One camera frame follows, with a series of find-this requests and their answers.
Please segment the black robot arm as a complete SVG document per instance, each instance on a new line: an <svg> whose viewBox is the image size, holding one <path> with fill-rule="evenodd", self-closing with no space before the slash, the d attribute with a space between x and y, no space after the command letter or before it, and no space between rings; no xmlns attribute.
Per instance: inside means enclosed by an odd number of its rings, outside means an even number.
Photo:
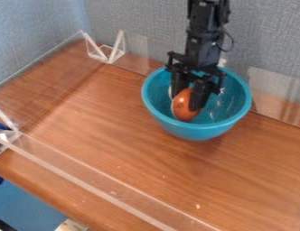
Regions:
<svg viewBox="0 0 300 231"><path fill-rule="evenodd" d="M187 0L187 19L184 52L168 52L166 69L171 74L170 96L175 97L192 88L188 97L188 110L206 106L211 94L219 94L227 77L218 68L224 24L230 17L230 0Z"/></svg>

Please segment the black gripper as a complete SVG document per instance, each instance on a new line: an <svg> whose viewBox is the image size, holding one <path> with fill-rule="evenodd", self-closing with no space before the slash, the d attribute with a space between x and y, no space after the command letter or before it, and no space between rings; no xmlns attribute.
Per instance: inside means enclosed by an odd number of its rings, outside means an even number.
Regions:
<svg viewBox="0 0 300 231"><path fill-rule="evenodd" d="M191 82L188 109L196 111L203 109L214 90L222 90L223 80L227 74L215 65L192 66L183 62L184 56L174 51L168 52L167 71L171 73L171 97L175 97ZM218 77L218 83L212 79L200 79L198 73Z"/></svg>

